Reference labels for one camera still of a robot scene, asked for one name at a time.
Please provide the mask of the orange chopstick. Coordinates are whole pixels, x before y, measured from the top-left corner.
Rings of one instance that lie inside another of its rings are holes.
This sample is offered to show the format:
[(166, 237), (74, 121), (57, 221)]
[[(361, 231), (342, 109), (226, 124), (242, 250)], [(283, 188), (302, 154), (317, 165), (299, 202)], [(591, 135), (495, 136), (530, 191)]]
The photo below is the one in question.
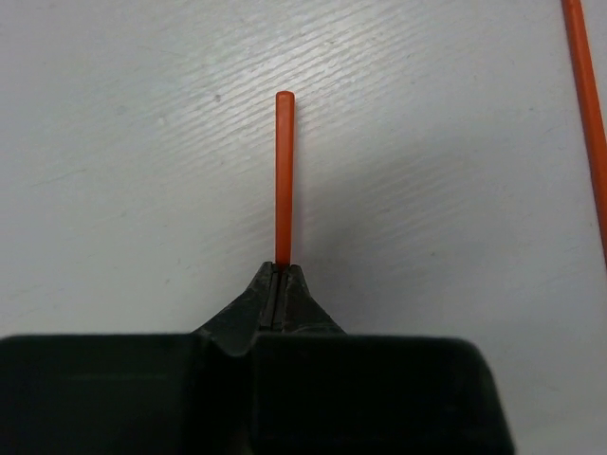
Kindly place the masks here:
[(295, 95), (276, 94), (275, 102), (275, 262), (291, 260), (295, 144)]
[(589, 161), (599, 236), (603, 257), (606, 257), (606, 136), (597, 82), (582, 3), (580, 0), (562, 0), (561, 8)]

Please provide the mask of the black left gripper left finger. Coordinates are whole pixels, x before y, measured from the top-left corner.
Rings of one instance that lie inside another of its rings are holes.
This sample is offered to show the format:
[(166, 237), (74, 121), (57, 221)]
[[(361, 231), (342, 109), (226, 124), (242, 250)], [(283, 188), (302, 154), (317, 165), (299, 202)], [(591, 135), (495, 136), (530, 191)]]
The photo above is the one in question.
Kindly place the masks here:
[(5, 454), (240, 454), (248, 352), (276, 292), (264, 263), (189, 333), (33, 335), (1, 342)]

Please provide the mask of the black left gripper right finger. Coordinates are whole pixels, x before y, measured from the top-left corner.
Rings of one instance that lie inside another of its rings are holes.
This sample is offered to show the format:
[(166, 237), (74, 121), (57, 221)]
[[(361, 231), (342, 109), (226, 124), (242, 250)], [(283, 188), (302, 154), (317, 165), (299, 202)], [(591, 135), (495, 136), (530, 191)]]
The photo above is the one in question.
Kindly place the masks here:
[(343, 333), (302, 270), (274, 269), (250, 349), (258, 454), (512, 454), (492, 372), (472, 343)]

